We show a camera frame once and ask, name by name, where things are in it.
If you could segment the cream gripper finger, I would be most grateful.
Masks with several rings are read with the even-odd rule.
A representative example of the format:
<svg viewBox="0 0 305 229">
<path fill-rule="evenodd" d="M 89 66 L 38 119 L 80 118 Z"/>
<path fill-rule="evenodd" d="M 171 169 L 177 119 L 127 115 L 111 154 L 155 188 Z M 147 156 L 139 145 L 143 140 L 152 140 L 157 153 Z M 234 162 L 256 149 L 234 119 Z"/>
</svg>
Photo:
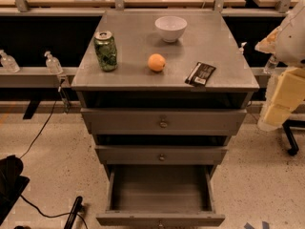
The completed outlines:
<svg viewBox="0 0 305 229">
<path fill-rule="evenodd" d="M 267 102 L 262 107 L 257 126 L 265 132 L 274 131 L 282 126 L 291 113 L 290 108 Z"/>
<path fill-rule="evenodd" d="M 305 99 L 305 70 L 291 67 L 278 78 L 271 103 L 294 111 Z"/>
</svg>

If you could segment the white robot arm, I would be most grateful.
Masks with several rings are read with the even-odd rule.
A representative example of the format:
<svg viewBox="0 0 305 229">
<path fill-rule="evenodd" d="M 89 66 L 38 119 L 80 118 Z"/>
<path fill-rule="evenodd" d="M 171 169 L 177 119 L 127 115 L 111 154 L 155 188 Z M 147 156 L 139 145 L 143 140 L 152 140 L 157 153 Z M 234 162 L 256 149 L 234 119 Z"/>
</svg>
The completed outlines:
<svg viewBox="0 0 305 229">
<path fill-rule="evenodd" d="M 270 53 L 275 64 L 287 65 L 282 73 L 272 71 L 267 84 L 257 125 L 269 132 L 280 128 L 305 99 L 305 0 L 300 0 L 255 49 Z"/>
</svg>

